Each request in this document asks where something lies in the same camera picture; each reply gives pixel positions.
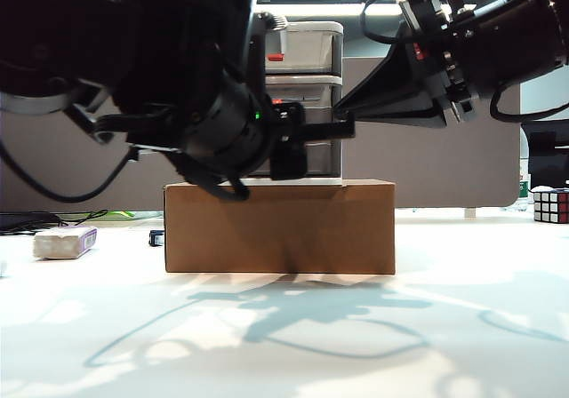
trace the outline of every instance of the ceiling light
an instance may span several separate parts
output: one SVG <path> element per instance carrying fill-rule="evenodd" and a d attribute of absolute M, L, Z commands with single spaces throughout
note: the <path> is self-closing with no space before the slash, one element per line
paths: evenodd
<path fill-rule="evenodd" d="M 474 10 L 475 4 L 467 4 L 468 10 Z M 335 17 L 335 16 L 359 16 L 364 9 L 364 4 L 257 4 L 256 12 L 271 12 L 281 16 L 298 18 L 308 17 Z M 443 10 L 450 11 L 450 6 L 443 4 Z M 372 4 L 368 7 L 368 16 L 399 16 L 401 7 L 399 4 Z"/>

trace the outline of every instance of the desk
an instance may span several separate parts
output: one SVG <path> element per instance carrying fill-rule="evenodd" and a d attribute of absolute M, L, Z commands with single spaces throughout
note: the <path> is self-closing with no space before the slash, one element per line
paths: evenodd
<path fill-rule="evenodd" d="M 567 396 L 569 227 L 532 213 L 398 211 L 393 277 L 167 274 L 151 221 L 101 225 L 0 239 L 3 397 Z"/>

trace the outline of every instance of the gray partition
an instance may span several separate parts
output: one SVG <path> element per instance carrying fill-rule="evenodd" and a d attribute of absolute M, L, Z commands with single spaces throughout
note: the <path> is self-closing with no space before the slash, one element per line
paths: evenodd
<path fill-rule="evenodd" d="M 344 91 L 363 79 L 378 59 L 349 58 Z M 519 94 L 506 95 L 505 109 L 519 107 Z M 519 131 L 480 115 L 446 130 L 359 123 L 357 137 L 343 142 L 346 178 L 377 178 L 397 183 L 400 207 L 502 206 L 517 195 Z M 102 113 L 116 112 L 107 104 Z M 46 186 L 76 195 L 97 187 L 126 151 L 124 137 L 108 147 L 87 138 L 61 114 L 39 117 L 2 114 L 1 135 L 18 161 Z M 0 211 L 162 210 L 162 186 L 180 182 L 160 154 L 130 163 L 110 188 L 93 200 L 62 204 L 40 196 L 5 166 L 0 168 Z"/>
<path fill-rule="evenodd" d="M 381 61 L 344 60 L 344 94 Z M 504 94 L 503 110 L 519 112 L 519 88 Z M 506 206 L 517 198 L 519 126 L 494 121 L 488 101 L 476 103 L 477 118 L 431 130 L 358 123 L 355 139 L 343 142 L 347 179 L 397 183 L 398 207 Z"/>
<path fill-rule="evenodd" d="M 105 104 L 101 113 L 115 113 Z M 2 113 L 1 135 L 25 169 L 48 188 L 66 195 L 96 188 L 126 152 L 124 135 L 102 147 L 85 136 L 63 114 L 23 116 Z M 0 211 L 162 210 L 162 188 L 181 182 L 160 154 L 142 155 L 128 163 L 107 191 L 79 204 L 63 204 L 39 195 L 2 165 Z"/>

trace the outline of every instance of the black wire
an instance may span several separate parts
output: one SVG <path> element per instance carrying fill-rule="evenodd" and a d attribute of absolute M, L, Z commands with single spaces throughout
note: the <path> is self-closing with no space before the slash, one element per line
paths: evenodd
<path fill-rule="evenodd" d="M 542 120 L 543 118 L 558 114 L 569 108 L 568 102 L 560 107 L 554 107 L 547 111 L 532 112 L 530 114 L 518 115 L 503 113 L 498 109 L 498 104 L 500 103 L 501 95 L 506 91 L 506 89 L 508 89 L 508 87 L 509 86 L 507 84 L 499 86 L 492 96 L 492 100 L 490 101 L 490 116 L 494 120 L 502 121 L 503 123 L 529 123 L 531 121 Z"/>
<path fill-rule="evenodd" d="M 4 146 L 4 143 L 0 139 L 0 158 L 6 163 L 6 165 L 8 167 L 10 167 L 10 169 L 20 179 L 22 179 L 30 187 L 35 189 L 35 191 L 37 191 L 38 193 L 40 193 L 43 196 L 51 198 L 51 199 L 58 201 L 60 203 L 81 203 L 83 201 L 87 201 L 87 200 L 97 196 L 98 194 L 103 192 L 105 189 L 107 189 L 108 185 L 111 184 L 111 182 L 116 178 L 118 173 L 120 173 L 121 170 L 124 168 L 124 166 L 129 162 L 129 160 L 135 159 L 137 152 L 138 152 L 138 150 L 136 148 L 131 147 L 129 149 L 129 151 L 126 153 L 126 155 L 124 156 L 124 158 L 121 160 L 121 162 L 118 164 L 118 166 L 110 173 L 108 178 L 99 187 L 97 187 L 93 191 L 89 192 L 88 194 L 83 194 L 83 195 L 67 196 L 67 195 L 60 195 L 60 194 L 54 193 L 50 189 L 44 187 L 37 180 L 32 178 L 29 174 L 27 174 L 26 171 L 18 165 L 16 160 L 14 160 L 12 158 L 12 156 L 10 155 L 10 153 L 8 152 L 6 147 Z"/>
<path fill-rule="evenodd" d="M 366 15 L 365 12 L 367 8 L 375 3 L 377 0 L 367 0 L 365 1 L 364 9 L 360 14 L 360 27 L 362 28 L 362 32 L 365 36 L 372 39 L 377 43 L 382 44 L 410 44 L 410 43 L 423 43 L 427 41 L 436 40 L 438 38 L 450 36 L 453 33 L 456 33 L 460 29 L 464 29 L 466 27 L 475 27 L 480 22 L 492 19 L 503 12 L 510 10 L 516 7 L 518 4 L 523 3 L 526 0 L 511 0 L 507 4 L 503 6 L 497 7 L 494 10 L 483 14 L 482 16 L 472 16 L 465 20 L 461 20 L 456 23 L 451 23 L 448 25 L 446 29 L 441 29 L 440 31 L 430 32 L 424 35 L 414 35 L 414 36 L 383 36 L 380 34 L 375 34 L 367 28 L 366 23 Z"/>
<path fill-rule="evenodd" d="M 88 220 L 93 220 L 101 218 L 108 214 L 108 210 L 90 211 L 86 216 L 79 219 L 67 219 L 64 220 L 58 216 L 66 214 L 84 214 L 84 212 L 60 212 L 54 213 L 49 211 L 20 211 L 20 212 L 1 212 L 2 215 L 14 215 L 14 216 L 33 216 L 33 215 L 52 215 L 52 219 L 31 219 L 23 221 L 13 227 L 0 230 L 0 236 L 3 235 L 34 235 L 36 232 L 42 229 L 48 229 L 51 227 L 67 227 L 69 224 L 74 226 L 79 226 Z"/>
<path fill-rule="evenodd" d="M 106 216 L 107 214 L 108 214 L 108 210 L 91 211 L 86 217 L 84 217 L 82 219 L 68 220 L 68 222 L 73 222 L 75 224 L 75 226 L 77 226 L 77 225 L 81 225 L 82 223 L 84 223 L 88 220 L 93 220 L 96 218 L 102 218 L 103 216 Z"/>

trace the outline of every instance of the plastic drawer unit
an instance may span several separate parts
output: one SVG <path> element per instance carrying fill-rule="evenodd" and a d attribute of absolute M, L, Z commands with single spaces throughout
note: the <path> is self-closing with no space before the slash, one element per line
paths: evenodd
<path fill-rule="evenodd" d="M 267 93 L 273 100 L 299 102 L 307 123 L 333 121 L 332 106 L 341 98 L 343 28 L 336 22 L 291 22 L 282 61 L 267 60 Z M 311 177 L 341 177 L 341 142 L 307 143 Z M 253 176 L 267 176 L 268 163 Z"/>

